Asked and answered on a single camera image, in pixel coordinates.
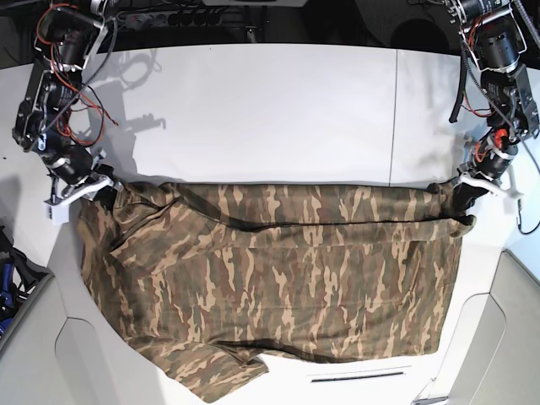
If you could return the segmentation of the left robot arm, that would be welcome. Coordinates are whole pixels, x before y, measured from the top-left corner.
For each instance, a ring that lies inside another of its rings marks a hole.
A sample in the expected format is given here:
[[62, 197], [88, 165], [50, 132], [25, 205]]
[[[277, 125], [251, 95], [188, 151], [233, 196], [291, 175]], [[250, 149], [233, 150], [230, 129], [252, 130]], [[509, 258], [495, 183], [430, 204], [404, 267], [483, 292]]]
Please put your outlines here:
[[501, 176], [517, 156], [518, 146], [539, 135], [539, 111], [533, 98], [526, 65], [524, 32], [533, 41], [539, 34], [520, 1], [446, 1], [451, 22], [459, 26], [460, 76], [449, 121], [461, 108], [469, 110], [467, 81], [472, 80], [489, 104], [475, 116], [485, 119], [488, 132], [476, 141], [468, 161], [458, 168], [452, 204], [469, 209], [487, 193], [518, 200], [521, 195], [500, 186]]

